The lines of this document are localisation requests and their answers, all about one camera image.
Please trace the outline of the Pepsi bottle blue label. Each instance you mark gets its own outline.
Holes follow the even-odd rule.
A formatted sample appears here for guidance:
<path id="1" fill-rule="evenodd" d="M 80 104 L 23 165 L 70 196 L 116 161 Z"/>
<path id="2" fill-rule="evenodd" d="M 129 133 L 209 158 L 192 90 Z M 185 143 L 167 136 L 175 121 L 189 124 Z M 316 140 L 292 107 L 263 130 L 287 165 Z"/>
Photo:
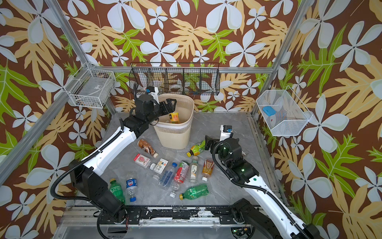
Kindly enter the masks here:
<path id="1" fill-rule="evenodd" d="M 136 199 L 136 191 L 137 191 L 137 179 L 136 177 L 129 177 L 126 180 L 126 192 L 130 202 L 135 202 Z"/>

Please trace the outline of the green yellow juice bottle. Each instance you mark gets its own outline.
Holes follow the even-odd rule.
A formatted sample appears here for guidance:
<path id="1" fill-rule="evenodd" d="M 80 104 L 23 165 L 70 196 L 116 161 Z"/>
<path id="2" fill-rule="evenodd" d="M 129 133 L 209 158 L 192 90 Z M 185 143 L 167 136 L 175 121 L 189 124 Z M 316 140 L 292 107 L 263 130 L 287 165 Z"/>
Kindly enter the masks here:
<path id="1" fill-rule="evenodd" d="M 205 150 L 205 146 L 206 141 L 203 140 L 202 142 L 192 146 L 191 149 L 187 152 L 187 156 L 191 157 L 200 155 Z"/>

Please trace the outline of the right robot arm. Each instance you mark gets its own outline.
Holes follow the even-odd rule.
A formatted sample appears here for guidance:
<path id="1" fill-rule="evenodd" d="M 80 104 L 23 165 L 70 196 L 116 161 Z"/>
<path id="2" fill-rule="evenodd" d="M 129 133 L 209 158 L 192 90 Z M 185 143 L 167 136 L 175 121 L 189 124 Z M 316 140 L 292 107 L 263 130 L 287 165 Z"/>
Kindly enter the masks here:
<path id="1" fill-rule="evenodd" d="M 252 225 L 269 239 L 319 239 L 318 228 L 297 217 L 268 187 L 260 173 L 242 154 L 237 138 L 205 137 L 215 165 L 234 185 L 247 191 L 260 205 L 260 212 L 241 199 L 231 206 L 234 219 Z"/>

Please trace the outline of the amber tea bottle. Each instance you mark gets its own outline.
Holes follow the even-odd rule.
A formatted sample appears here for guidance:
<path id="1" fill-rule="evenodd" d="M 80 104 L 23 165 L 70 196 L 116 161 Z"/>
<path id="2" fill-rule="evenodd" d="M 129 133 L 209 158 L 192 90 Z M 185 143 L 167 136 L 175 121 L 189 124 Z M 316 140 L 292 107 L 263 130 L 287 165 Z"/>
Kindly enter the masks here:
<path id="1" fill-rule="evenodd" d="M 212 176 L 214 168 L 214 161 L 212 159 L 206 159 L 203 165 L 202 170 L 202 181 L 207 182 L 208 179 Z"/>

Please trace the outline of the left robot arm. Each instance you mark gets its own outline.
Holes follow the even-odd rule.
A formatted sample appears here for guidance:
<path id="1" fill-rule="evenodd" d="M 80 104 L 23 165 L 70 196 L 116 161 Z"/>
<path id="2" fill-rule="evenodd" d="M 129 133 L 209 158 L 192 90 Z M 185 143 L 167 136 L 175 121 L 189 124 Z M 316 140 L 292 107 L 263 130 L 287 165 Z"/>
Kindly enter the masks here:
<path id="1" fill-rule="evenodd" d="M 65 196 L 58 195 L 56 187 L 69 176 L 72 185 L 83 194 L 82 197 L 72 197 L 72 200 L 90 202 L 115 222 L 124 221 L 124 203 L 110 192 L 108 183 L 101 176 L 110 163 L 127 146 L 135 142 L 152 122 L 175 112 L 177 101 L 166 99 L 158 102 L 153 96 L 144 94 L 135 99 L 135 104 L 132 113 L 127 118 L 119 120 L 120 126 L 109 139 L 80 162 L 71 164 L 70 169 L 52 183 L 50 194 L 53 198 L 66 199 Z"/>

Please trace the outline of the brown Nescafe coffee bottle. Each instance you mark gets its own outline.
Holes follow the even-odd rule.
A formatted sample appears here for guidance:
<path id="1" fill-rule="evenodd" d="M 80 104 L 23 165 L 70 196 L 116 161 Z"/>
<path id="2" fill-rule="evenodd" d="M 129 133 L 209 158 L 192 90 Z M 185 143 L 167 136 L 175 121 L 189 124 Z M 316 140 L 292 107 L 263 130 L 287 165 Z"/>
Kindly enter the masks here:
<path id="1" fill-rule="evenodd" d="M 155 149 L 152 147 L 152 145 L 144 139 L 141 139 L 138 142 L 138 146 L 141 149 L 143 149 L 146 153 L 152 155 L 154 158 L 157 158 L 159 156 L 159 154 L 155 151 Z"/>

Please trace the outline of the orange juice bottle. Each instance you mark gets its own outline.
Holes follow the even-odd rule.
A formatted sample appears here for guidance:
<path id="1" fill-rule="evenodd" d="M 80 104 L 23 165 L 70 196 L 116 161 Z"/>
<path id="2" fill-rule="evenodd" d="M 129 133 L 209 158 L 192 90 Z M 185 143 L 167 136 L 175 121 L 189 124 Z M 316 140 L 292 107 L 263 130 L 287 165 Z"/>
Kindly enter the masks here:
<path id="1" fill-rule="evenodd" d="M 179 113 L 177 113 L 177 112 L 170 113 L 169 118 L 170 118 L 170 123 L 172 123 L 172 124 L 179 124 L 180 123 Z"/>

